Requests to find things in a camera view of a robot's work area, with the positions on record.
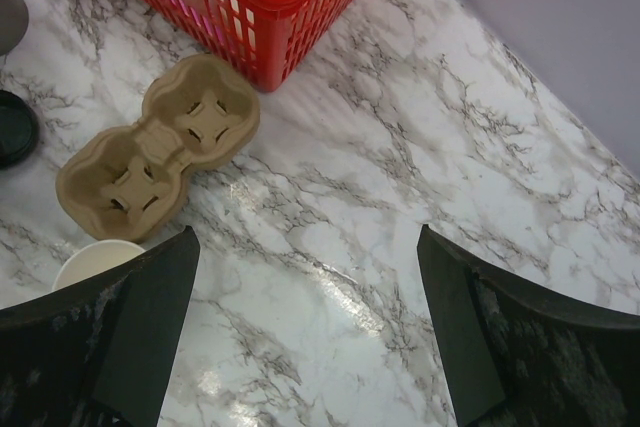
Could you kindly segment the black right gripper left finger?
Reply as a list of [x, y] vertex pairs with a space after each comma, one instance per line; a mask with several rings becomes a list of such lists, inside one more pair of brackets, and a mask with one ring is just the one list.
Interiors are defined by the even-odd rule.
[[155, 426], [200, 255], [181, 233], [1, 311], [4, 426]]

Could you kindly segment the black plastic cup lid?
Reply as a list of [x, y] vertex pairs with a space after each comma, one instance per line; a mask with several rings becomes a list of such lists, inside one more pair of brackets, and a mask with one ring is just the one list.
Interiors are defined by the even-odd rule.
[[1, 169], [24, 161], [39, 140], [39, 124], [34, 110], [17, 95], [1, 91]]

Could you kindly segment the green paper coffee cup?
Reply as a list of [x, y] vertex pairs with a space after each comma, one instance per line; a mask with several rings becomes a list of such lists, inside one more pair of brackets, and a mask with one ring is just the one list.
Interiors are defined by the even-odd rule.
[[90, 244], [73, 254], [62, 266], [52, 290], [57, 291], [120, 266], [146, 250], [129, 241], [109, 239]]

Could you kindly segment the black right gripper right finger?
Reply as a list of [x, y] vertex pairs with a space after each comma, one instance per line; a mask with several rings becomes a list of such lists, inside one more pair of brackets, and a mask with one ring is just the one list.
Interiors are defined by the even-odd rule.
[[636, 426], [639, 318], [421, 229], [422, 284], [459, 426]]

